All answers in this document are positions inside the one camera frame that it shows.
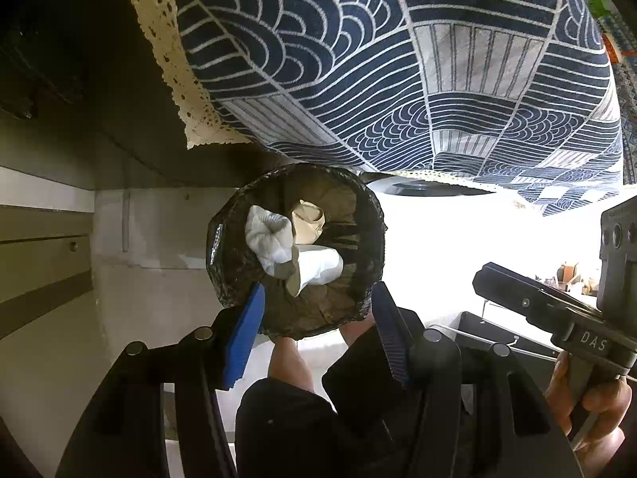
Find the person's right hand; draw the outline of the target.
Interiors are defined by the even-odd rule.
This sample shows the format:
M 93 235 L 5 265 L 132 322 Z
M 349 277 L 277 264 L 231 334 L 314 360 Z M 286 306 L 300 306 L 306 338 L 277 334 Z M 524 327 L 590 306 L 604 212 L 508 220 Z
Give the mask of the person's right hand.
M 568 435 L 570 414 L 575 406 L 568 384 L 570 355 L 561 352 L 544 396 L 556 422 Z M 582 398 L 583 407 L 598 415 L 582 443 L 575 451 L 585 477 L 598 477 L 625 440 L 620 424 L 631 406 L 631 387 L 624 380 L 607 382 L 591 388 Z

